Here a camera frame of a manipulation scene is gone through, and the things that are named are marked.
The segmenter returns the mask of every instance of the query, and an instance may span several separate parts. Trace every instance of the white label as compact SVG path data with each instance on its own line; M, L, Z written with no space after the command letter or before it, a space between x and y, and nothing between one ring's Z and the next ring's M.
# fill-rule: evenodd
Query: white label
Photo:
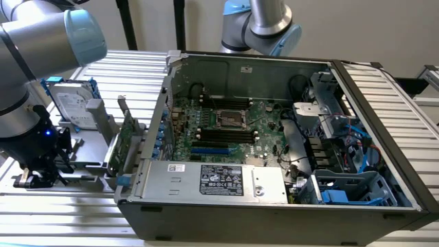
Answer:
M87 100L78 94L58 93L56 97L62 102L62 107L72 124L82 129L96 129L95 120L90 112L86 111Z
M251 67L240 67L240 72L242 73L251 73L251 72L254 72L254 68L251 68Z
M167 171L171 171L171 172L184 172L184 165L180 165L180 164L170 164L167 166Z

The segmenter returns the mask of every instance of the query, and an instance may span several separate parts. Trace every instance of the light blue robot arm cap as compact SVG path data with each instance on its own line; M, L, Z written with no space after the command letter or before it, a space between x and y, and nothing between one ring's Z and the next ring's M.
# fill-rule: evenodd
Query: light blue robot arm cap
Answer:
M78 63L82 66L107 55L106 38L98 21L87 10L64 12L66 32Z
M272 52L270 53L270 56L283 56L287 57L291 53L291 51L295 49L302 37L302 26L298 24L294 24L287 32L283 34L278 44L275 45L275 48Z
M238 14L251 10L250 0L228 0L224 4L223 15Z

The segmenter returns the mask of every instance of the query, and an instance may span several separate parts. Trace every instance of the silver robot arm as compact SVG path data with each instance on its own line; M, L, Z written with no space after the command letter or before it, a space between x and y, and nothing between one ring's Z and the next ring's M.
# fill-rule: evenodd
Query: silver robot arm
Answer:
M59 133L26 84L102 59L106 39L94 17L68 1L2 0L0 4L10 21L0 24L0 149L30 177L32 171L48 174L42 184L47 186L58 174L51 161L60 152Z
M283 0L228 0L224 5L220 52L288 56L302 37L302 27Z

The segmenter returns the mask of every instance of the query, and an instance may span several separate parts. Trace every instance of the green circuit board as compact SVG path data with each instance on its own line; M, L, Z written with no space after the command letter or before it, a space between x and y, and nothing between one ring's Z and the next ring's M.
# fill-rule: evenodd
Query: green circuit board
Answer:
M198 162L236 163L246 164L248 158L259 159L264 157L266 166L278 166L276 156L274 155L274 146L282 149L286 145L283 131L279 131L279 120L282 108L274 107L268 101L254 101L252 106L246 110L210 109L203 108L200 104L187 98L178 98L175 101L174 124L176 146L174 151L174 161L195 161L191 159L194 153L192 142L198 141L196 133L202 127L203 130L242 130L258 131L259 140L251 143L228 144L228 154L196 154L202 157ZM235 118L220 118L224 114L239 116Z
M110 172L112 176L116 176L116 173L126 165L134 131L135 119L132 118L130 111L126 111L124 123L120 127L120 133L116 137L116 144L114 146L108 161Z

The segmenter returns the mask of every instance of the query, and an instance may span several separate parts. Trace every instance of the metal grating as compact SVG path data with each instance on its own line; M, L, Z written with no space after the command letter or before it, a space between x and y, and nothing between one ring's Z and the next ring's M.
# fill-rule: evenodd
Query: metal grating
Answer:
M423 182L439 188L438 126L378 69L362 65L346 65L346 69Z
M139 110L132 111L134 116L150 124L148 111L152 111L158 98L164 76L164 59L164 53L111 51L106 59L87 68L79 69L72 79L88 79L94 76L99 82L108 109L118 109L118 95L127 95L130 108ZM378 74L377 71L363 71L359 76L366 75L363 79L370 80L369 73ZM373 93L374 87L362 88L362 90L366 89ZM393 93L389 88L386 94L383 91L381 93L385 96L397 97L399 95L397 92ZM378 98L381 93L374 95L375 101L371 103L378 107L377 110L390 110L386 108L389 106L402 109L401 111L410 111L403 101L391 104L385 101L386 104L381 104ZM119 112L114 113L122 120ZM426 129L423 122L417 119L385 118L385 121L390 128ZM414 144L405 140L401 143ZM439 167L434 162L417 161L411 164L417 165L421 174L431 176L425 177L431 180L429 184L439 184L439 175L435 175L439 174ZM144 242L136 238L114 203L111 193L16 189L12 187L11 177L20 172L19 165L10 158L0 167L0 243L43 246L242 246L242 244ZM430 191L439 199L439 187ZM415 232L394 232L369 246L437 247L438 242L439 223L433 223Z

